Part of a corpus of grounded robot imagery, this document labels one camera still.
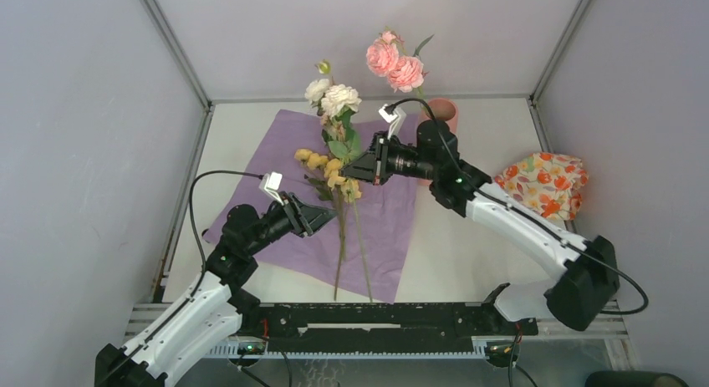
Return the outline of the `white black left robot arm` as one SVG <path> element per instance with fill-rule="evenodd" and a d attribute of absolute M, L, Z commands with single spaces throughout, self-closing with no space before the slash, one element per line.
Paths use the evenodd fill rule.
<path fill-rule="evenodd" d="M 310 237 L 335 216 L 285 192 L 263 215 L 247 204 L 233 207 L 203 270 L 179 299 L 121 347 L 100 350 L 95 385 L 174 386 L 217 343 L 237 331 L 255 332 L 260 301 L 243 286 L 258 267 L 256 254 L 288 234 Z"/>

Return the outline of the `pink flower stem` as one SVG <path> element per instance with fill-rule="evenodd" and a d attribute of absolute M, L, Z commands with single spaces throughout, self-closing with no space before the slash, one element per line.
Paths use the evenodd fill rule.
<path fill-rule="evenodd" d="M 366 50 L 367 67 L 372 74 L 384 78 L 394 92 L 414 93 L 424 99 L 423 84 L 428 72 L 421 60 L 421 51 L 434 37 L 434 34 L 428 36 L 408 54 L 402 36 L 385 27 Z"/>

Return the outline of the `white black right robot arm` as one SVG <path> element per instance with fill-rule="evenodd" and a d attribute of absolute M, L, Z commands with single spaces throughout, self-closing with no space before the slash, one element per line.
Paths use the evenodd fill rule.
<path fill-rule="evenodd" d="M 547 273 L 545 281 L 503 284 L 490 294 L 492 304 L 482 314 L 491 332 L 506 333 L 517 321 L 546 313 L 585 331 L 620 287 L 613 244 L 556 227 L 515 200 L 461 159 L 447 125 L 426 120 L 416 132 L 414 145 L 388 131 L 375 133 L 369 149 L 342 168 L 343 176 L 372 185 L 394 175 L 428 180 L 441 206 L 505 237 Z"/>

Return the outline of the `white flower stem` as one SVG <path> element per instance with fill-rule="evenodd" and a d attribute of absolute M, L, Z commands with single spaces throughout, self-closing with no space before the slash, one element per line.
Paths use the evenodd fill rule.
<path fill-rule="evenodd" d="M 349 216 L 353 215 L 364 269 L 365 295 L 372 303 L 374 297 L 358 210 L 362 190 L 358 181 L 344 175 L 344 166 L 362 152 L 360 135 L 351 123 L 353 115 L 359 111 L 362 99 L 356 89 L 335 82 L 328 60 L 317 62 L 315 68 L 320 77 L 307 86 L 304 98 L 319 117 L 320 136 L 327 150 L 318 153 L 310 149 L 299 149 L 294 158 L 306 170 L 303 178 L 314 188 L 317 197 L 330 203 L 336 212 L 339 248 L 333 299 L 337 299 L 339 294 L 342 267 L 347 257 L 348 221 Z"/>

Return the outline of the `pink purple wrapping paper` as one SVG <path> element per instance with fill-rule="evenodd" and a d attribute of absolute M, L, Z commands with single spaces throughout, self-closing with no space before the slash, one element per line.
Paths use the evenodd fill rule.
<path fill-rule="evenodd" d="M 416 181 L 394 176 L 383 186 L 360 183 L 345 216 L 322 172 L 308 173 L 297 149 L 326 151 L 319 118 L 281 109 L 247 171 L 283 175 L 281 201 L 241 181 L 203 234 L 219 252 L 301 272 L 341 289 L 393 303 L 413 232 Z"/>

